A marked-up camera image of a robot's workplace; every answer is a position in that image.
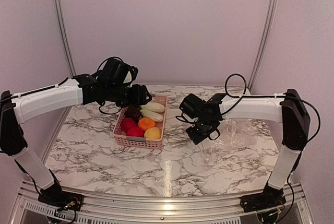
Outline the white cabbage upper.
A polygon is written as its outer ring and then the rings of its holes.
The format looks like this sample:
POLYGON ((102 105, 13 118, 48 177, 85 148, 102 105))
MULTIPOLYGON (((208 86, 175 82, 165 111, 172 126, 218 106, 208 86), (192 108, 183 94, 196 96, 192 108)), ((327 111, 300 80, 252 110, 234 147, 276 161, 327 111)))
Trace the white cabbage upper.
POLYGON ((155 113, 163 113, 165 111, 165 106, 156 102, 148 102, 147 104, 142 105, 140 108, 142 110, 148 110, 155 113))

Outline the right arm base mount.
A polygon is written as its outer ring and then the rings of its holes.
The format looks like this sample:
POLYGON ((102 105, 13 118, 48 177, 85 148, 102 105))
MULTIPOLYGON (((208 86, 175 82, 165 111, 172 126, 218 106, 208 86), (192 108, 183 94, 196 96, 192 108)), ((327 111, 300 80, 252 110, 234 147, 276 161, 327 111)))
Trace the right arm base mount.
POLYGON ((283 189, 275 189, 269 186, 268 183, 266 183, 261 193, 244 195, 240 200, 240 206, 245 213, 282 206, 285 203, 286 199, 283 189))

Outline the yellow pepper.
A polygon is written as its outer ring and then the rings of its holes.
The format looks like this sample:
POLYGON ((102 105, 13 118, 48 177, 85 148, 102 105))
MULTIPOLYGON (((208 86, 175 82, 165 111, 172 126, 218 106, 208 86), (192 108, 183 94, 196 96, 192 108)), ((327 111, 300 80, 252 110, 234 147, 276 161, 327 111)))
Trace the yellow pepper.
POLYGON ((161 132, 158 127, 152 127, 145 131, 144 138, 147 139, 160 139, 161 138, 161 132))

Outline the right aluminium corner post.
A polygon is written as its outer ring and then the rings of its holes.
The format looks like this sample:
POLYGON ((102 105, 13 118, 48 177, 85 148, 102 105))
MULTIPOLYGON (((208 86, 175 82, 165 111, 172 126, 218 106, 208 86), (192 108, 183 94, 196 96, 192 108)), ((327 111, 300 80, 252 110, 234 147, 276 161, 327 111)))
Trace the right aluminium corner post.
POLYGON ((273 21, 274 21, 276 9, 277 9, 277 2, 278 0, 269 0, 269 3, 268 3, 263 32, 260 37, 260 43, 258 46, 255 62, 254 62, 253 69, 252 69, 252 72, 250 74, 250 78, 248 81, 248 89, 250 91, 252 91, 252 89, 255 86, 257 77, 260 72, 261 64, 264 60, 267 42, 269 39, 271 27, 273 25, 273 21))

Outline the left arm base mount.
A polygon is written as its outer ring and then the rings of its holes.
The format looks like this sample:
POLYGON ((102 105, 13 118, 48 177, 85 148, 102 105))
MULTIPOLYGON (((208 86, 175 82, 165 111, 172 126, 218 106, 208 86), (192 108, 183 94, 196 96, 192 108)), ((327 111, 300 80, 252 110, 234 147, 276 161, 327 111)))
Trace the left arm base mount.
POLYGON ((38 201, 57 207, 59 210, 80 211, 84 196, 81 194, 64 191, 54 182, 47 189, 40 189, 38 201))

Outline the left aluminium corner post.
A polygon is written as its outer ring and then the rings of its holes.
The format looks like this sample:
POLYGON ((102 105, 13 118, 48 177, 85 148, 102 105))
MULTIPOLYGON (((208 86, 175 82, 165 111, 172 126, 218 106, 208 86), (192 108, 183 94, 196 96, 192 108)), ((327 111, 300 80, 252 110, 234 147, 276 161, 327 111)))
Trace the left aluminium corner post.
POLYGON ((69 69, 69 73, 71 76, 76 76, 77 72, 75 69, 75 64, 74 64, 74 60, 71 54, 71 49, 70 49, 70 45, 68 41, 61 0, 54 0, 54 6, 55 6, 58 28, 59 28, 59 32, 61 36, 61 41, 62 41, 62 45, 63 45, 63 49, 65 53, 65 59, 66 59, 66 63, 69 69))

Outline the dark purple pepper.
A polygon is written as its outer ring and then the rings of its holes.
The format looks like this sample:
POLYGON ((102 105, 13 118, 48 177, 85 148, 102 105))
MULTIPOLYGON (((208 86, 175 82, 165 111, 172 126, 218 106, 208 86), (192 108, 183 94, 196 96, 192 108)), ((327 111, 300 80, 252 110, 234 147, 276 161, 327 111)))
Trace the dark purple pepper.
POLYGON ((128 107, 125 110, 124 116, 138 122, 142 118, 142 113, 137 107, 128 107))

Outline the white cabbage lower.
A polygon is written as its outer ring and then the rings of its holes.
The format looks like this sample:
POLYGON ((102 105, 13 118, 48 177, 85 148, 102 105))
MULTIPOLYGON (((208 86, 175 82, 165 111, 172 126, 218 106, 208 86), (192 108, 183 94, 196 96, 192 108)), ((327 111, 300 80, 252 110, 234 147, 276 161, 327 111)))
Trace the white cabbage lower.
POLYGON ((147 110, 147 109, 141 109, 140 112, 143 115, 143 117, 152 119, 156 123, 163 122, 163 119, 164 119, 163 115, 161 115, 157 112, 153 112, 153 111, 150 111, 150 110, 147 110))

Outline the red pepper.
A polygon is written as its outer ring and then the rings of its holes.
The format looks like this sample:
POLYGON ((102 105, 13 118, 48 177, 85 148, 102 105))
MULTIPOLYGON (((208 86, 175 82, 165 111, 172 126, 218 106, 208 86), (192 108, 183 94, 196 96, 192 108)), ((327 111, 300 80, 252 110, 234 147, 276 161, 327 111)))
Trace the red pepper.
POLYGON ((140 127, 132 127, 127 131, 126 135, 130 137, 144 137, 144 133, 140 127))
POLYGON ((129 117, 126 117, 121 121, 121 130, 126 133, 134 127, 137 127, 137 123, 129 117))

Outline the clear zip top bag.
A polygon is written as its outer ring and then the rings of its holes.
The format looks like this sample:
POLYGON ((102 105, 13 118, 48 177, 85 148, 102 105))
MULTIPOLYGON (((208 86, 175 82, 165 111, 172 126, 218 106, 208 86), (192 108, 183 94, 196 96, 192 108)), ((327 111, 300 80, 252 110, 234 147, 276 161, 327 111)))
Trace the clear zip top bag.
POLYGON ((267 137, 263 122, 250 119, 224 120, 218 127, 216 140, 204 140, 199 146, 206 162, 213 165, 234 151, 252 148, 267 137))

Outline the white cabbage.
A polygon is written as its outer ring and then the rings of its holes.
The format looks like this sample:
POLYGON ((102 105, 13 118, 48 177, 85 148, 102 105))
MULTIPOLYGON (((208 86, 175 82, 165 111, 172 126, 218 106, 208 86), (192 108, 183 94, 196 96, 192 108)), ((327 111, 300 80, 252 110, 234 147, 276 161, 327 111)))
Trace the white cabbage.
POLYGON ((142 105, 140 108, 142 110, 148 110, 155 113, 163 113, 165 111, 165 106, 156 102, 148 102, 147 104, 142 105))
POLYGON ((147 110, 147 109, 141 109, 140 112, 143 115, 143 117, 152 119, 156 123, 163 122, 163 119, 164 119, 163 115, 161 115, 157 112, 153 112, 153 111, 150 111, 150 110, 147 110))

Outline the red pepper front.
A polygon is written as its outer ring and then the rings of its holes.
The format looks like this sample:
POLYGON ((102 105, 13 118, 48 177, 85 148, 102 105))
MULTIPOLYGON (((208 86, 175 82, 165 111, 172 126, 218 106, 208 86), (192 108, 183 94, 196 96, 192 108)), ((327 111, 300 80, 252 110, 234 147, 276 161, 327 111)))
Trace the red pepper front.
POLYGON ((126 135, 130 137, 144 137, 144 133, 140 127, 132 127, 127 131, 126 135))

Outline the aluminium corner post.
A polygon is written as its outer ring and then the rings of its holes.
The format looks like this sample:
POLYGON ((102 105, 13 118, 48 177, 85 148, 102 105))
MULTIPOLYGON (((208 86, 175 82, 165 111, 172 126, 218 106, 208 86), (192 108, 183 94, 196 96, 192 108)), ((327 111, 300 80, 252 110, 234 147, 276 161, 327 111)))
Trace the aluminium corner post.
POLYGON ((70 45, 68 41, 61 0, 54 0, 54 6, 55 6, 58 28, 59 28, 59 32, 61 36, 61 41, 62 41, 62 45, 63 45, 63 49, 65 53, 65 59, 66 59, 66 63, 69 69, 69 73, 71 76, 76 76, 77 72, 75 69, 75 64, 74 64, 74 60, 71 54, 71 49, 70 49, 70 45))
POLYGON ((273 21, 274 21, 276 9, 277 9, 277 2, 278 0, 269 0, 269 3, 268 3, 263 32, 260 37, 260 43, 258 46, 255 62, 254 62, 253 69, 252 69, 252 72, 250 74, 250 78, 248 81, 248 89, 250 91, 252 91, 252 89, 255 86, 257 77, 260 72, 261 64, 264 60, 267 42, 269 39, 271 27, 273 25, 273 21))

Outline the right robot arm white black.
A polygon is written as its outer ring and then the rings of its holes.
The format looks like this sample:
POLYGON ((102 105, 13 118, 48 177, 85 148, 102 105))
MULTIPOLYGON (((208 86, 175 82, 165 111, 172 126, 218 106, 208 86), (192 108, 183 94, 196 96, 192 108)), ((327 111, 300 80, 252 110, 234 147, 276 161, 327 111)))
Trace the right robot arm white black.
POLYGON ((259 194, 258 202, 270 207, 279 198, 294 165, 308 142, 310 125, 305 103, 294 89, 264 96, 232 96, 216 93, 209 100, 187 95, 180 105, 181 112, 193 120, 186 132, 194 144, 210 138, 227 119, 254 119, 282 124, 283 140, 276 164, 268 179, 268 188, 259 194))

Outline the orange pepper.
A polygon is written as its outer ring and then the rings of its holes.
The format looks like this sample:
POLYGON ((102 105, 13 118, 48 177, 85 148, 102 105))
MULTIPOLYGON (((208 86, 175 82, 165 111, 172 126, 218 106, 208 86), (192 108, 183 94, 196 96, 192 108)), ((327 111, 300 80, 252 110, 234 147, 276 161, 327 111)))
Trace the orange pepper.
POLYGON ((138 121, 138 127, 145 132, 150 128, 156 127, 156 122, 150 118, 143 117, 138 121))

